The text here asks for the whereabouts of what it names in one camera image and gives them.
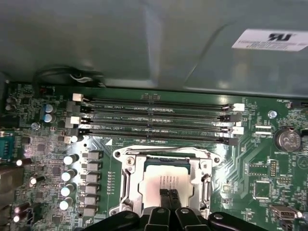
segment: cpu socket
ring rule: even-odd
[[[217,154],[192,147],[132,145],[117,149],[113,157],[122,163],[119,206],[109,215],[160,206],[160,189],[176,189],[182,207],[209,215],[212,168],[221,163]]]

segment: port connector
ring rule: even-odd
[[[282,220],[294,220],[296,210],[284,205],[270,205],[272,212]]]

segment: gray metal panel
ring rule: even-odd
[[[308,31],[304,0],[2,0],[0,70],[67,64],[107,86],[307,96],[308,51],[234,50],[247,28]]]

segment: green circuit board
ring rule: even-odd
[[[70,116],[81,116],[70,105],[73,93],[88,97],[108,99],[148,100],[155,98],[160,102],[233,104],[244,103],[241,126],[244,134],[237,135],[238,145],[229,146],[206,141],[186,141],[177,139],[140,140],[134,137],[116,135],[86,135],[82,141],[71,143],[69,137],[76,134],[76,128],[66,128],[65,120]],[[274,143],[274,134],[283,127],[291,127],[301,132],[308,128],[308,110],[290,109],[290,99],[259,98],[245,96],[227,96],[200,93],[166,92],[152,90],[90,89],[74,87],[42,86],[40,98],[34,98],[31,85],[9,84],[7,97],[16,99],[16,108],[9,114],[20,116],[20,128],[14,131],[14,158],[29,157],[34,163],[25,167],[24,185],[16,190],[15,203],[42,204],[42,219],[33,225],[35,231],[71,231],[86,227],[108,217],[110,208],[119,203],[121,165],[112,157],[112,152],[140,142],[143,145],[194,146],[203,147],[220,155],[223,162],[213,169],[211,211],[223,211],[261,226],[267,230],[282,230],[274,215],[271,204],[288,205],[308,212],[308,149],[305,137],[301,138],[301,148],[295,152],[279,150]],[[55,122],[43,122],[45,104],[54,105]],[[277,112],[277,117],[269,118],[269,112]],[[38,129],[31,125],[37,123]],[[182,135],[191,135],[189,131],[179,131]],[[30,137],[31,142],[22,142]],[[82,186],[85,176],[84,154],[99,150],[102,168],[98,211],[94,217],[83,216]],[[77,190],[73,195],[74,203],[66,211],[59,209],[64,199],[60,190],[65,186],[61,174],[67,170],[63,158],[69,154],[78,154],[80,159],[74,166],[78,174],[74,178]],[[46,179],[36,187],[29,187],[33,175],[44,175]],[[21,230],[23,222],[12,223],[12,231]]]

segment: cable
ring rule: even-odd
[[[69,76],[83,86],[87,83],[87,87],[105,87],[99,80],[99,78],[103,77],[101,72],[79,70],[68,65],[51,65],[45,66],[34,73],[33,91],[36,96],[38,96],[40,84],[46,83],[46,77],[49,76]]]

